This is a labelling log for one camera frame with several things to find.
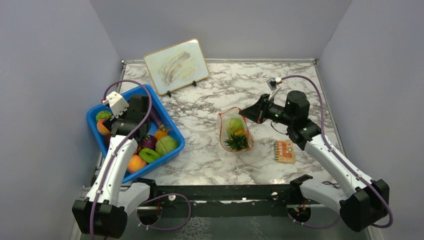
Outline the clear orange-zip bag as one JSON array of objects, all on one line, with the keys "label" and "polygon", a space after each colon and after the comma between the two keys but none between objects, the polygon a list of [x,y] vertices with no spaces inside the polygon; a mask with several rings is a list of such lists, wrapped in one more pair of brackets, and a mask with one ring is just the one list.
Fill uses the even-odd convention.
[{"label": "clear orange-zip bag", "polygon": [[221,147],[230,153],[247,151],[254,145],[247,119],[239,114],[240,111],[239,107],[233,106],[216,113],[218,141]]}]

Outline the toy pineapple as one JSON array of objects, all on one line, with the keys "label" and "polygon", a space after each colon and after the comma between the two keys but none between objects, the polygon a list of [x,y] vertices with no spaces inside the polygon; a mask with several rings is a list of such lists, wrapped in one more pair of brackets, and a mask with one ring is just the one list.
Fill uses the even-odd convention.
[{"label": "toy pineapple", "polygon": [[225,140],[224,143],[233,152],[245,150],[249,147],[248,136],[244,129],[231,133],[229,139]]}]

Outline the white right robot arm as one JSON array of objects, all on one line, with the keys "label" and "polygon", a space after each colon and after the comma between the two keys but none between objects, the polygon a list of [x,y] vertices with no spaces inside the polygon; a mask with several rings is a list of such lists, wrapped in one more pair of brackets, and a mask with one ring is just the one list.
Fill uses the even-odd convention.
[{"label": "white right robot arm", "polygon": [[327,139],[324,128],[309,119],[309,109],[306,94],[294,90],[287,94],[284,106],[275,104],[270,94],[262,94],[239,114],[258,124],[271,120],[285,125],[289,139],[317,160],[339,185],[336,189],[304,175],[290,182],[288,196],[292,202],[319,202],[338,213],[355,232],[369,226],[390,227],[394,217],[389,207],[389,185],[382,179],[374,180],[342,155]]}]

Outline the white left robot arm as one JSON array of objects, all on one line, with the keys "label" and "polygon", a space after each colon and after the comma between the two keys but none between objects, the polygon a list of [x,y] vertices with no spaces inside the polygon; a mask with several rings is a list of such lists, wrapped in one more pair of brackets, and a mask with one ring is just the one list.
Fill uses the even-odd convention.
[{"label": "white left robot arm", "polygon": [[123,97],[116,94],[107,100],[113,113],[119,113],[112,122],[109,149],[99,174],[83,200],[76,200],[72,213],[83,234],[91,239],[97,236],[120,238],[127,225],[128,216],[142,202],[152,205],[157,200],[157,191],[142,182],[133,183],[126,191],[121,185],[128,164],[138,142],[147,135],[150,125],[146,122],[152,108],[150,96],[136,95],[127,106],[115,105]]}]

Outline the purple toy cabbage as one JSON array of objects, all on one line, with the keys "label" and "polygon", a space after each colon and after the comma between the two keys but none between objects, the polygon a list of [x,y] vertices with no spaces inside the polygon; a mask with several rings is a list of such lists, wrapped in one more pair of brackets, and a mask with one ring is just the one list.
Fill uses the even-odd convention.
[{"label": "purple toy cabbage", "polygon": [[154,135],[147,135],[142,139],[140,145],[143,149],[155,150],[157,141]]}]

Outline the green toy starfruit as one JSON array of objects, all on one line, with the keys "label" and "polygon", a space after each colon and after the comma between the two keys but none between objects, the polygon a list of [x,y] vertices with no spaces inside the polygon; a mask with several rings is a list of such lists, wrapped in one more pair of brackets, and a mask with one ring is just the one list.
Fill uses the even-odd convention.
[{"label": "green toy starfruit", "polygon": [[159,159],[161,156],[154,151],[153,149],[150,148],[143,148],[138,155],[142,158],[142,160],[144,160],[147,164],[150,164],[154,161],[156,161],[157,159]]}]

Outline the orange toy peach front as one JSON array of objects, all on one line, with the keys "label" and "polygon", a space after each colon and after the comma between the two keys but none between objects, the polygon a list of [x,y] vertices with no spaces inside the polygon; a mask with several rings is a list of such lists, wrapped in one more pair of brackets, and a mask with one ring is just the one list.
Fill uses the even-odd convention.
[{"label": "orange toy peach front", "polygon": [[144,168],[146,165],[147,162],[145,162],[139,155],[134,154],[129,160],[127,171],[130,174],[134,174]]}]

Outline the blue plastic basket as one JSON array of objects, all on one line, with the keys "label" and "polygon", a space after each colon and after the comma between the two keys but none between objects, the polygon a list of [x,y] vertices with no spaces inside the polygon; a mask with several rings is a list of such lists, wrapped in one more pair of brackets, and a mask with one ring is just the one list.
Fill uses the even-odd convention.
[{"label": "blue plastic basket", "polygon": [[[166,155],[160,157],[159,159],[155,160],[154,162],[143,167],[141,170],[137,171],[136,173],[130,174],[129,172],[125,172],[124,177],[122,178],[123,184],[126,184],[130,181],[134,181],[136,178],[141,178],[145,176],[146,174],[154,171],[158,167],[172,161],[173,159],[175,159],[176,157],[180,155],[182,149],[185,146],[184,137],[182,136],[181,132],[179,131],[179,129],[177,128],[173,120],[171,119],[169,112],[162,105],[160,99],[156,95],[153,88],[148,84],[146,84],[145,87],[152,96],[152,106],[155,108],[162,122],[164,123],[165,128],[168,130],[168,135],[177,141],[178,147],[176,147],[174,150],[167,153]],[[95,140],[97,141],[97,144],[103,156],[107,155],[109,146],[105,144],[104,136],[101,135],[97,130],[96,115],[101,111],[106,111],[107,109],[108,108],[104,106],[103,104],[98,104],[94,106],[93,108],[91,108],[86,114],[86,120],[88,122],[88,125],[93,132]]]}]

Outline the small green toy cabbage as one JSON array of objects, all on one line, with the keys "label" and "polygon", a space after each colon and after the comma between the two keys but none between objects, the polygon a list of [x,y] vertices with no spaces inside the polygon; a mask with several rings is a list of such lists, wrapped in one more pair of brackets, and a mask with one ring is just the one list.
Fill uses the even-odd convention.
[{"label": "small green toy cabbage", "polygon": [[111,116],[112,116],[112,113],[110,111],[103,110],[103,111],[98,112],[95,115],[95,121],[96,122],[99,122],[100,120],[106,120],[106,119],[108,119]]}]

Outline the small orange notebook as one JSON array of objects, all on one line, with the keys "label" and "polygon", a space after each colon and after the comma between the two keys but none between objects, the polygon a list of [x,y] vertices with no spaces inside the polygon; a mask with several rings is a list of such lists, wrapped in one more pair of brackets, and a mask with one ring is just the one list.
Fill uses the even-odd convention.
[{"label": "small orange notebook", "polygon": [[274,161],[277,163],[294,164],[294,144],[290,140],[277,140],[274,144]]}]

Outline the white drawing board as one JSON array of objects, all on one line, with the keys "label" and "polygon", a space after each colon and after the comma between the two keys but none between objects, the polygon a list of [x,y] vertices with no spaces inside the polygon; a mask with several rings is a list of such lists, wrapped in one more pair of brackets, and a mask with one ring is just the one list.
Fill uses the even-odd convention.
[{"label": "white drawing board", "polygon": [[156,92],[166,95],[210,76],[200,42],[196,38],[149,53],[143,57]]}]

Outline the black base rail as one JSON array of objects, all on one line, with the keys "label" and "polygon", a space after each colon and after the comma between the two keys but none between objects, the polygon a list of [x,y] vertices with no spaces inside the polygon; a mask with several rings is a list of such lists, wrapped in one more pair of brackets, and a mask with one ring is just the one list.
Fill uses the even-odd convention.
[{"label": "black base rail", "polygon": [[134,211],[141,218],[291,216],[306,222],[318,205],[301,198],[291,184],[157,185],[146,178],[135,183],[150,187],[149,198]]}]

